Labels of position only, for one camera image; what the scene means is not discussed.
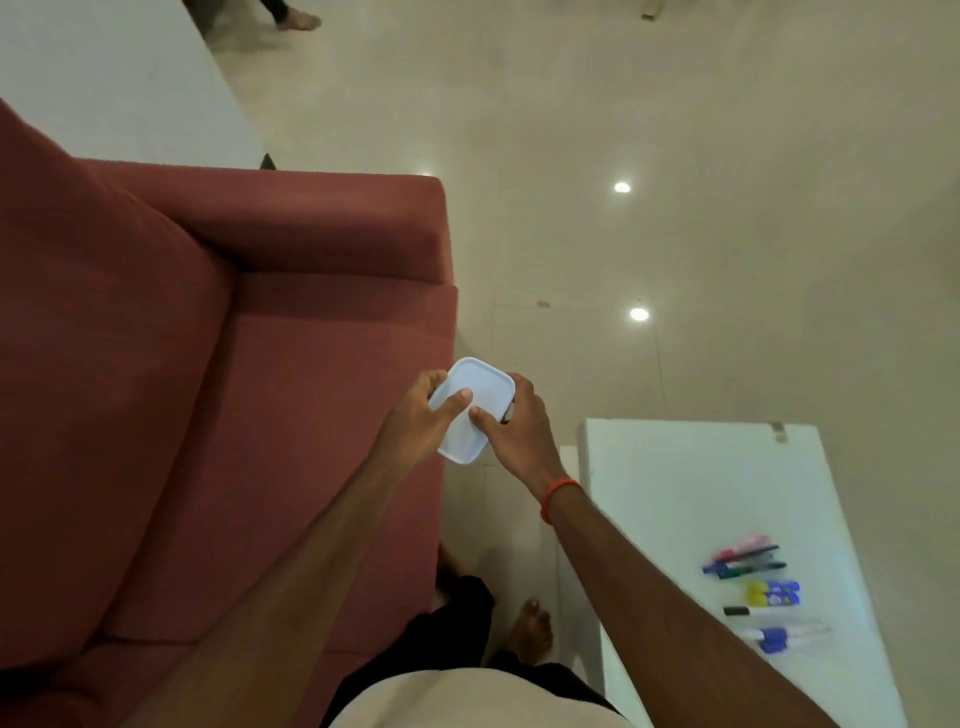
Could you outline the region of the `person's left hand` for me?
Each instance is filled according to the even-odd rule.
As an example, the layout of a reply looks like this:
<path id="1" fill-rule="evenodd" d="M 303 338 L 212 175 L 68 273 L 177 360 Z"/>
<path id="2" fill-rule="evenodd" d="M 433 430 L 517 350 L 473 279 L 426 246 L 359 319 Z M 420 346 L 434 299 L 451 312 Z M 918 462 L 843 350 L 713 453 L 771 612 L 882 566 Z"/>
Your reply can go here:
<path id="1" fill-rule="evenodd" d="M 426 370 L 417 376 L 384 419 L 369 461 L 401 478 L 437 452 L 450 423 L 440 423 L 428 401 L 447 377 L 444 370 Z"/>

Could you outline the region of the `person's right hand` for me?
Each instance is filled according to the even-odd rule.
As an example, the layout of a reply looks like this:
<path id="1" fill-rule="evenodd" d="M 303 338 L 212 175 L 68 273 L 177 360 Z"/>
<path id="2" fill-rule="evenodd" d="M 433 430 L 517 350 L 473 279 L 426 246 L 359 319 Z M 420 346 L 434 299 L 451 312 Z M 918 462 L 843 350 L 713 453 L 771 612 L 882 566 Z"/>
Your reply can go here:
<path id="1" fill-rule="evenodd" d="M 500 464 L 518 479 L 539 505 L 573 479 L 562 465 L 544 400 L 532 382 L 512 372 L 515 395 L 511 416 L 496 443 L 488 442 Z"/>

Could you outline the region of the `white plastic lidded container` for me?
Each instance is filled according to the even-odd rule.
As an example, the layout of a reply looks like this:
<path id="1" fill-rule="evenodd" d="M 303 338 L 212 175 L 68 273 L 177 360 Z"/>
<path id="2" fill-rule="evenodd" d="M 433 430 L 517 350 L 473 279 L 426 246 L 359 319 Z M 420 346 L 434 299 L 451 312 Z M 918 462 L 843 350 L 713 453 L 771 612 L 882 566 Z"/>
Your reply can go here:
<path id="1" fill-rule="evenodd" d="M 464 357 L 454 363 L 446 380 L 431 394 L 428 406 L 437 410 L 455 393 L 469 389 L 473 394 L 471 404 L 500 421 L 513 404 L 516 387 L 510 374 L 475 357 Z M 473 424 L 469 411 L 464 410 L 447 428 L 438 454 L 450 463 L 469 465 L 488 443 L 487 435 Z"/>

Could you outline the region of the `person's left forearm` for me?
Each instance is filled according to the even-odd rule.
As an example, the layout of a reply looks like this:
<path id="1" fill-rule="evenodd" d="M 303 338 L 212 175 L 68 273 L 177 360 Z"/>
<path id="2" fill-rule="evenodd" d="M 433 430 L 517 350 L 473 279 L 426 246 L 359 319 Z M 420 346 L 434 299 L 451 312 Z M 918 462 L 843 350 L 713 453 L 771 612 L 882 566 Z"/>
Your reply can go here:
<path id="1" fill-rule="evenodd" d="M 386 506 L 412 469 L 367 456 L 117 728 L 290 728 Z"/>

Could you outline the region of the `red fabric sofa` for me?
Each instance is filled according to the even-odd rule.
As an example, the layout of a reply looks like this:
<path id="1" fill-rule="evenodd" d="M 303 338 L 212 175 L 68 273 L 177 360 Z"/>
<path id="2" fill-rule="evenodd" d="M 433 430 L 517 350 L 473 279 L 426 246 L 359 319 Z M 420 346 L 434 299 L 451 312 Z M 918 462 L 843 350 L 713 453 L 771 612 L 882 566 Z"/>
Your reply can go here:
<path id="1" fill-rule="evenodd" d="M 83 650 L 0 670 L 0 728 L 123 722 L 330 505 L 415 377 L 449 368 L 454 350 L 437 179 L 66 153 L 178 225 L 233 283 L 124 581 Z"/>

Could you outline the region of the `person's right foot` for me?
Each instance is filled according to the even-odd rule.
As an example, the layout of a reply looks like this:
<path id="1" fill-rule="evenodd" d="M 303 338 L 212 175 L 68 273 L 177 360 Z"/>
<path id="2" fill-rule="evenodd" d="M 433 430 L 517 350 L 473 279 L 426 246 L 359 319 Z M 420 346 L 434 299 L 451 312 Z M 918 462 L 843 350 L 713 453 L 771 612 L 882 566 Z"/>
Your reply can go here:
<path id="1" fill-rule="evenodd" d="M 529 598 L 520 608 L 496 655 L 509 655 L 524 667 L 537 667 L 546 661 L 553 647 L 551 614 L 540 601 Z"/>

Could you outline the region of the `person's foot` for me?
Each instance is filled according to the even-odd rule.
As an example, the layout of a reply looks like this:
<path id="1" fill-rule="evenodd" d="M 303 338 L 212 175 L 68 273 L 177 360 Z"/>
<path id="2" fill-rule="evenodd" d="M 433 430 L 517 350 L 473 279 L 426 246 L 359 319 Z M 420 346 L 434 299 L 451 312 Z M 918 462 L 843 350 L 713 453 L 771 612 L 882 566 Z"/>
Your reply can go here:
<path id="1" fill-rule="evenodd" d="M 322 27 L 317 15 L 290 6 L 287 0 L 258 0 L 280 31 L 313 32 Z"/>
<path id="2" fill-rule="evenodd" d="M 509 655 L 524 667 L 537 667 L 546 661 L 553 647 L 551 614 L 540 601 L 529 598 L 520 608 L 496 655 Z"/>

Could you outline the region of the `black trousers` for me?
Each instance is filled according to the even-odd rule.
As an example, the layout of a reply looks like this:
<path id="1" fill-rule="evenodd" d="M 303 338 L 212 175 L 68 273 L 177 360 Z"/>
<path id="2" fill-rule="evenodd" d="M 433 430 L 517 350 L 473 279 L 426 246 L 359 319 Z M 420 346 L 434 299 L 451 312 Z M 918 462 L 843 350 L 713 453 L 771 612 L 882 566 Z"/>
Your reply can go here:
<path id="1" fill-rule="evenodd" d="M 623 717 L 563 664 L 544 661 L 524 666 L 512 656 L 498 656 L 498 651 L 484 662 L 496 600 L 482 579 L 457 576 L 443 593 L 447 597 L 444 605 L 414 617 L 390 647 L 342 679 L 318 728 L 330 728 L 354 698 L 378 682 L 402 674 L 462 669 L 512 674 L 556 697 L 593 703 Z"/>

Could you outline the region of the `white low table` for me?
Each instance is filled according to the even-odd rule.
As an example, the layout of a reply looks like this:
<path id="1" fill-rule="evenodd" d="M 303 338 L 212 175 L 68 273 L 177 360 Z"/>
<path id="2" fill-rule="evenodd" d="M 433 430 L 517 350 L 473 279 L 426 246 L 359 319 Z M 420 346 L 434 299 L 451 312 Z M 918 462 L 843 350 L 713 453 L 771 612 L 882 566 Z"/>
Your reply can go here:
<path id="1" fill-rule="evenodd" d="M 587 419 L 563 465 L 594 504 L 691 599 L 738 629 L 823 623 L 830 637 L 767 656 L 841 728 L 908 728 L 854 540 L 816 427 Z M 785 569 L 721 580 L 715 552 L 749 536 L 778 546 Z M 790 613 L 726 617 L 751 580 L 792 580 Z"/>

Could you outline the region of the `white shirt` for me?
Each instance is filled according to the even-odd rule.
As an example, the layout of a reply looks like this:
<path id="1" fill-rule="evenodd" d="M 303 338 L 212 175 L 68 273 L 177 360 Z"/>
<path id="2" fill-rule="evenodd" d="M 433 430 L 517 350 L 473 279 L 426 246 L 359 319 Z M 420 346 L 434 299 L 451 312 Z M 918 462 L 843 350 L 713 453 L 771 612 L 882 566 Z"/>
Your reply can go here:
<path id="1" fill-rule="evenodd" d="M 634 728 L 615 710 L 487 668 L 426 670 L 366 688 L 329 728 Z"/>

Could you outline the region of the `pink marker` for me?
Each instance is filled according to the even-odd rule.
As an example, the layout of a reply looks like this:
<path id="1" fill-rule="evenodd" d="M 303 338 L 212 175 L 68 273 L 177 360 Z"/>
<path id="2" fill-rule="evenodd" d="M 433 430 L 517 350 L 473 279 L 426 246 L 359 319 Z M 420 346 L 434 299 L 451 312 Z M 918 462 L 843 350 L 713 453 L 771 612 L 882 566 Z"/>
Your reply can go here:
<path id="1" fill-rule="evenodd" d="M 767 536 L 753 535 L 738 540 L 732 546 L 720 549 L 711 556 L 712 563 L 729 563 L 749 558 L 773 546 L 773 541 Z"/>

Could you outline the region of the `dark green pen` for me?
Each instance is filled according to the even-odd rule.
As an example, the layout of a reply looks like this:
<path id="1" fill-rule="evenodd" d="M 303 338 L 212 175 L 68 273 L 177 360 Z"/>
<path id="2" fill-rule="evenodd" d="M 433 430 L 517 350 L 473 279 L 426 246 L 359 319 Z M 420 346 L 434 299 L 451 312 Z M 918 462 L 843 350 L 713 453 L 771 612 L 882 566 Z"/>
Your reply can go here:
<path id="1" fill-rule="evenodd" d="M 721 580 L 767 574 L 784 570 L 787 564 L 782 561 L 753 561 L 715 564 L 712 573 Z"/>

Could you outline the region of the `yellow and blue glue stick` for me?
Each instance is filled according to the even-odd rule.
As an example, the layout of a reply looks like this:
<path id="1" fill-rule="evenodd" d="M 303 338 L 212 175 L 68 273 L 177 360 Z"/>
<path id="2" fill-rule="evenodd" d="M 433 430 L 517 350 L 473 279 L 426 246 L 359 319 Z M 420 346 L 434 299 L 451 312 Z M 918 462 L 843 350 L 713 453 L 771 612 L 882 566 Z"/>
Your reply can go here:
<path id="1" fill-rule="evenodd" d="M 750 580 L 746 584 L 745 603 L 750 609 L 799 606 L 800 584 L 792 580 Z"/>

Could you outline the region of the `red sofa back cushion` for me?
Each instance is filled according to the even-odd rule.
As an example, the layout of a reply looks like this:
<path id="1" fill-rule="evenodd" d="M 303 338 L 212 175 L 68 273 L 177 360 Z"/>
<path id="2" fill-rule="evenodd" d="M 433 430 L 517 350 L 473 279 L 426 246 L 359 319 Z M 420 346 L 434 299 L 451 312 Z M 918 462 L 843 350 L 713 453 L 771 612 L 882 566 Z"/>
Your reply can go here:
<path id="1" fill-rule="evenodd" d="M 109 611 L 233 282 L 0 101 L 0 671 L 79 653 Z"/>

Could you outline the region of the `clear pen with blue cap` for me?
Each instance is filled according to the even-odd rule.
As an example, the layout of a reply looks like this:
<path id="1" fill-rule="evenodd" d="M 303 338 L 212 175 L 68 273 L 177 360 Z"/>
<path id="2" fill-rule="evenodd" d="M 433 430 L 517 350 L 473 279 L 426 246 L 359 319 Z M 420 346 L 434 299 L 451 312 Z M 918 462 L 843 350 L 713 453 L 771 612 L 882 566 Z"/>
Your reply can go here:
<path id="1" fill-rule="evenodd" d="M 734 633 L 762 654 L 771 656 L 825 640 L 833 630 L 822 622 L 794 622 L 785 626 L 737 629 Z"/>

